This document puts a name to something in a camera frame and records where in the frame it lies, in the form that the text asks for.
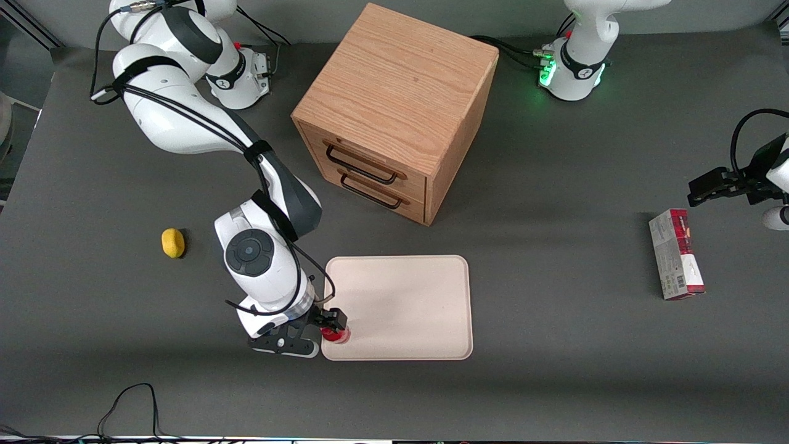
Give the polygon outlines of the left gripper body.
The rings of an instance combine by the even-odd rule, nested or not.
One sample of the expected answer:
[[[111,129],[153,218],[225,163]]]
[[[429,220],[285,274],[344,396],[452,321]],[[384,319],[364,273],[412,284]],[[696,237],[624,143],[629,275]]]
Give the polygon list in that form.
[[[782,134],[761,146],[747,166],[747,177],[753,188],[747,193],[750,205],[765,200],[780,200],[762,214],[762,224],[774,231],[788,230],[788,141]]]

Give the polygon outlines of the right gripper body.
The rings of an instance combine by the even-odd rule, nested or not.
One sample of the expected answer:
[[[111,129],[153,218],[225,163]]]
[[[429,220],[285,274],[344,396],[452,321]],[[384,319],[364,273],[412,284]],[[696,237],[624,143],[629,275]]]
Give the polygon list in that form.
[[[290,319],[285,313],[265,315],[255,312],[255,304],[247,297],[237,307],[240,323],[248,335],[247,345],[256,352],[312,359],[319,347],[298,337],[291,337],[290,327],[316,327],[311,324],[311,308],[298,318]]]

